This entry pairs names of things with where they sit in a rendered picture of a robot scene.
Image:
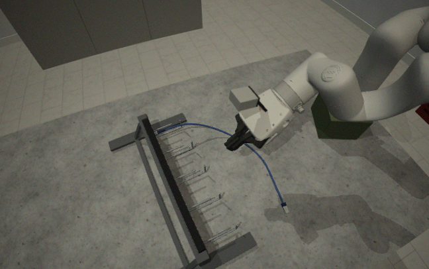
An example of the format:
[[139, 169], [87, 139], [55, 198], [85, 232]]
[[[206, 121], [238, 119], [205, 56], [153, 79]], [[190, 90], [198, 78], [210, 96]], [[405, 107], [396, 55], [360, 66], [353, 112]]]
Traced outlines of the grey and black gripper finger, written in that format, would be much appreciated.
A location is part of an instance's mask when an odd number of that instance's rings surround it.
[[247, 126], [244, 124], [244, 122], [242, 121], [242, 119], [240, 118], [239, 114], [237, 114], [235, 118], [238, 123], [237, 128], [235, 130], [235, 133], [224, 143], [225, 146], [230, 144], [236, 137], [240, 138], [249, 130]]
[[230, 151], [237, 150], [244, 143], [252, 143], [257, 148], [262, 148], [262, 146], [267, 142], [269, 138], [264, 139], [262, 141], [256, 140], [253, 134], [249, 131], [246, 134], [242, 135], [240, 138], [236, 137], [230, 144], [226, 146], [226, 148]]

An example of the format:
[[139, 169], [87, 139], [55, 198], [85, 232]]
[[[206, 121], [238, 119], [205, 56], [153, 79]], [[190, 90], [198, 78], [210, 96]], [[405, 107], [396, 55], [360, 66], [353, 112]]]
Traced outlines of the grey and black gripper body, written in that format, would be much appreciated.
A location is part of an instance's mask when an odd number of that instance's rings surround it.
[[265, 112], [259, 105], [239, 112], [239, 116], [253, 134], [262, 141], [271, 138], [265, 144], [274, 140], [295, 118], [293, 110], [274, 90], [266, 90], [258, 95], [260, 102], [267, 109]]

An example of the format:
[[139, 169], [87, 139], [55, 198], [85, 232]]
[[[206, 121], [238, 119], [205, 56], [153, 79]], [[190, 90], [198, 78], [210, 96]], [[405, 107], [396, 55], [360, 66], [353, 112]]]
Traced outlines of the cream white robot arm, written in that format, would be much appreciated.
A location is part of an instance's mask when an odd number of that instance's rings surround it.
[[[417, 56], [395, 83], [378, 89], [417, 44], [427, 53]], [[315, 52], [273, 89], [300, 114], [319, 93], [330, 114], [347, 122], [388, 119], [429, 103], [429, 6], [403, 11], [380, 24], [353, 68]], [[267, 111], [250, 86], [231, 89], [229, 100], [238, 111], [258, 105]]]

